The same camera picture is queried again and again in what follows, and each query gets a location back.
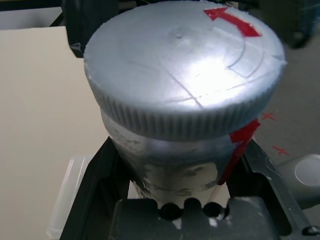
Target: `gray rounded knob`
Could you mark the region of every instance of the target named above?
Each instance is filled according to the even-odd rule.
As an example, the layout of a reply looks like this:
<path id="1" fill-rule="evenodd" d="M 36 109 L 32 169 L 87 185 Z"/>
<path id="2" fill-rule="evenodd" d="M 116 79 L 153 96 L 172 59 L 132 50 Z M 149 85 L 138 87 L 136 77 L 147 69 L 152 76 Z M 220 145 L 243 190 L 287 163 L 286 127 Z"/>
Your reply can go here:
<path id="1" fill-rule="evenodd" d="M 320 204 L 320 155 L 308 154 L 277 168 L 302 209 Z"/>

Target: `red x mark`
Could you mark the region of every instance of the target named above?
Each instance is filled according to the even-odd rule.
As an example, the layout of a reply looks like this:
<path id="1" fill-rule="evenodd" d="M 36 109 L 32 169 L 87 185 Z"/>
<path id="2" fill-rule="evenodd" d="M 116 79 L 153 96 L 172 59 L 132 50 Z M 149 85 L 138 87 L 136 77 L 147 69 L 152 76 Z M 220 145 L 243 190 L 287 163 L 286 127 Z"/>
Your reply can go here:
<path id="1" fill-rule="evenodd" d="M 275 119 L 275 118 L 273 118 L 271 115 L 273 115 L 274 113 L 273 112 L 270 112 L 270 113 L 268 113 L 268 114 L 266 114 L 266 113 L 262 113 L 263 114 L 263 118 L 262 118 L 262 120 L 265 120 L 265 119 L 272 119 L 273 121 L 277 121 L 277 119 Z"/>
<path id="2" fill-rule="evenodd" d="M 284 155 L 287 155 L 289 156 L 289 153 L 286 152 L 286 150 L 284 148 L 278 148 L 276 146 L 272 146 L 275 150 L 279 151 L 278 154 L 281 155 L 281 154 L 284 154 Z"/>

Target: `red arrow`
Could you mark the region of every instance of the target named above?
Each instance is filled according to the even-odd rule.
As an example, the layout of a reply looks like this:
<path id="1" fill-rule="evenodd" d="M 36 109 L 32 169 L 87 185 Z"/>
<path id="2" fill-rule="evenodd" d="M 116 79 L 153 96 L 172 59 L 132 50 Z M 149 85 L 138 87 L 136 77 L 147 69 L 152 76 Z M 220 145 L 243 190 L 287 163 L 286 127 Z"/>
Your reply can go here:
<path id="1" fill-rule="evenodd" d="M 245 37 L 260 37 L 261 34 L 258 33 L 255 28 L 248 22 L 243 21 L 242 19 L 233 16 L 229 13 L 226 13 L 228 7 L 220 7 L 213 9 L 203 10 L 212 21 L 216 20 L 216 18 L 222 18 L 229 23 L 232 23 L 238 27 L 238 29 L 243 33 Z"/>

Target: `black holder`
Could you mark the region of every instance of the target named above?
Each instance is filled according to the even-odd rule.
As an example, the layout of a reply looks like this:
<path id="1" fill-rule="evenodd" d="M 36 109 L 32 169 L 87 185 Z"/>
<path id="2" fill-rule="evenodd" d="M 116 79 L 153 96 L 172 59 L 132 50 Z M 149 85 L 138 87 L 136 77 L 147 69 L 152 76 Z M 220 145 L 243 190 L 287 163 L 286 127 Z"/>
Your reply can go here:
<path id="1" fill-rule="evenodd" d="M 252 140 L 227 181 L 230 200 L 159 211 L 127 199 L 130 172 L 108 138 L 88 165 L 60 240 L 319 239 L 266 153 Z"/>

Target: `gray floor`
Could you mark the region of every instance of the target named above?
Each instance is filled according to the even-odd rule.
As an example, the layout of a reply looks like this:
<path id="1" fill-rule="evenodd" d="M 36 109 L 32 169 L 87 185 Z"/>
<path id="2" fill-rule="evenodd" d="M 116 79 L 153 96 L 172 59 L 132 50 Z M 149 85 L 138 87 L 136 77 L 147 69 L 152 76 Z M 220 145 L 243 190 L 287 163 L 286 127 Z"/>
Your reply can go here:
<path id="1" fill-rule="evenodd" d="M 260 116 L 261 126 L 255 134 L 275 164 L 320 154 L 320 30 L 306 48 L 287 49 L 286 57 L 282 80 L 263 111 L 273 113 L 273 119 Z M 311 224 L 320 226 L 320 205 L 304 212 Z"/>

